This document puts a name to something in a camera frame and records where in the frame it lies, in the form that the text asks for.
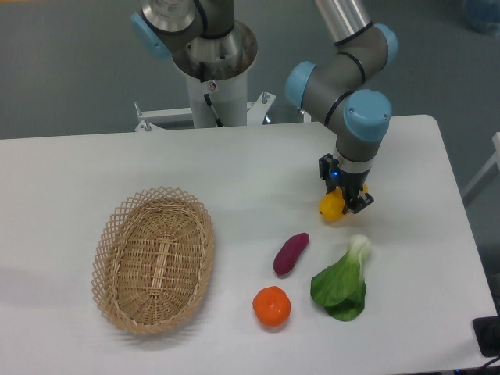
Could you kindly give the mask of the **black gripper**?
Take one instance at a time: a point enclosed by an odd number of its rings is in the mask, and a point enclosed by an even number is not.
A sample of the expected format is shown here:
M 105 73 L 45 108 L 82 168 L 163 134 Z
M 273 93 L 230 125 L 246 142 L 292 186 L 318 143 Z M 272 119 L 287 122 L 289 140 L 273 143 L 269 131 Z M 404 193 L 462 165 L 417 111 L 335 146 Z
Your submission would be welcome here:
M 340 169 L 338 163 L 338 159 L 335 159 L 330 153 L 321 157 L 319 159 L 320 178 L 325 182 L 327 194 L 339 188 L 342 190 L 344 199 L 348 199 L 345 200 L 342 209 L 344 215 L 348 213 L 357 214 L 374 203 L 373 196 L 367 193 L 365 187 L 370 170 L 362 173 L 348 173 Z

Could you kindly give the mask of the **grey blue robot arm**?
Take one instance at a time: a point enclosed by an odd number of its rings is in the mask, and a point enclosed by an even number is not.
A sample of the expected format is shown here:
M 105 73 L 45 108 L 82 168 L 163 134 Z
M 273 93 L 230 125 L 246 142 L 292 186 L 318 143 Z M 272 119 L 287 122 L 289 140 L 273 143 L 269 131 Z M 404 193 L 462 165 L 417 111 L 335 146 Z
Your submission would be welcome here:
M 365 83 L 390 64 L 398 39 L 373 23 L 361 1 L 318 1 L 336 56 L 325 66 L 298 64 L 286 98 L 336 135 L 334 152 L 319 160 L 327 191 L 340 191 L 345 213 L 373 202 L 363 186 L 388 132 L 391 103 Z M 245 126 L 247 74 L 258 46 L 235 17 L 232 1 L 144 1 L 130 18 L 141 43 L 157 59 L 172 59 L 185 76 L 194 125 Z

